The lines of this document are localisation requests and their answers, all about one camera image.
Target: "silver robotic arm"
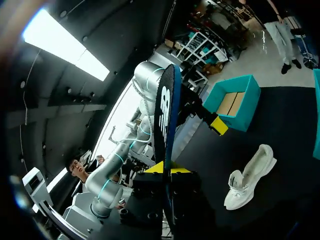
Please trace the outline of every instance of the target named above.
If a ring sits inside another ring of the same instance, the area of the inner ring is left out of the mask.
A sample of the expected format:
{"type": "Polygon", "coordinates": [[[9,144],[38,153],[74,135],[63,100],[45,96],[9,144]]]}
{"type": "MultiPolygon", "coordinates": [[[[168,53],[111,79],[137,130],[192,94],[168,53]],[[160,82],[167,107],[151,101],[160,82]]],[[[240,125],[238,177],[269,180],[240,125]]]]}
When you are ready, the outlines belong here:
{"type": "Polygon", "coordinates": [[[152,140],[158,82],[163,72],[163,68],[148,61],[141,62],[135,68],[132,85],[142,97],[138,108],[140,113],[137,110],[127,124],[131,132],[117,143],[113,152],[85,182],[86,188],[96,195],[91,211],[98,218],[107,218],[123,195],[121,185],[111,178],[127,160],[129,150],[139,154],[152,140]],[[134,120],[140,115],[142,115],[140,125],[134,125],[134,120]]]}

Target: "white sneaker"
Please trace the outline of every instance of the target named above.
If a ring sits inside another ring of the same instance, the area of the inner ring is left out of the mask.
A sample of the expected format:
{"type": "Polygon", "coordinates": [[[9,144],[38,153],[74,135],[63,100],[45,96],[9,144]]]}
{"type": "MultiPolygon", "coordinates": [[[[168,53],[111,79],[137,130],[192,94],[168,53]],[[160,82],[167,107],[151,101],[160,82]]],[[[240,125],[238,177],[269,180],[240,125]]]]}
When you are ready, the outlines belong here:
{"type": "Polygon", "coordinates": [[[224,200],[226,209],[236,210],[246,205],[254,197],[254,190],[260,178],[267,175],[276,162],[272,148],[261,144],[242,174],[239,170],[231,173],[228,183],[230,191],[224,200]]]}

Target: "black table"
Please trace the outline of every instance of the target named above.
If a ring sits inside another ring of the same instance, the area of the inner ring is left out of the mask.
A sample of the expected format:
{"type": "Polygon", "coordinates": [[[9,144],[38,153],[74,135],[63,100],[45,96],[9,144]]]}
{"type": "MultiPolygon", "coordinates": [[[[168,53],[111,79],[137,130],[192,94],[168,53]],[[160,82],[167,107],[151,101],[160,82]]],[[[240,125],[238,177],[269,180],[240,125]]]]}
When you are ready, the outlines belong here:
{"type": "Polygon", "coordinates": [[[312,157],[316,133],[314,88],[264,87],[247,132],[230,128],[217,136],[202,123],[176,162],[200,175],[218,226],[234,231],[254,228],[266,236],[266,224],[274,231],[293,227],[297,203],[320,184],[320,160],[312,157]],[[272,147],[277,163],[247,205],[228,211],[224,200],[229,176],[244,170],[260,144],[272,147]]]}

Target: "teal box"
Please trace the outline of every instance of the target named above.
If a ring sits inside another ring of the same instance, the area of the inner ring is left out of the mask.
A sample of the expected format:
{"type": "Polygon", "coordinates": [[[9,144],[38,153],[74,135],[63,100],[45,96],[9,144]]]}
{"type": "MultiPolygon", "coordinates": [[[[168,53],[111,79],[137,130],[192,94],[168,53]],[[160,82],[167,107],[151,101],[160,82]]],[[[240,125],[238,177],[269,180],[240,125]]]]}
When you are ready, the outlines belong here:
{"type": "Polygon", "coordinates": [[[253,75],[244,75],[217,82],[203,106],[215,113],[227,93],[244,92],[241,105],[235,116],[219,114],[224,123],[233,129],[246,132],[255,114],[261,89],[253,75]]]}
{"type": "Polygon", "coordinates": [[[316,97],[316,108],[317,108],[317,127],[316,127],[316,138],[315,146],[313,150],[313,156],[320,160],[320,70],[313,69],[314,81],[315,81],[315,97],[316,97]]]}

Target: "white pants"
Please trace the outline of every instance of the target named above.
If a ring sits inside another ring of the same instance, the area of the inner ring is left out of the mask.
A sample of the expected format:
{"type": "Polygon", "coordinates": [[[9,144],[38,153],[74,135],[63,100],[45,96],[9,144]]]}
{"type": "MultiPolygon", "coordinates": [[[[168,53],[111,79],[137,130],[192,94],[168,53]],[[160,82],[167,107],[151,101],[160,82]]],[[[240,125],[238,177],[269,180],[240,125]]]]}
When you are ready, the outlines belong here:
{"type": "Polygon", "coordinates": [[[278,21],[267,22],[264,26],[278,48],[283,63],[290,64],[290,61],[296,59],[296,57],[294,55],[288,27],[278,21]]]}

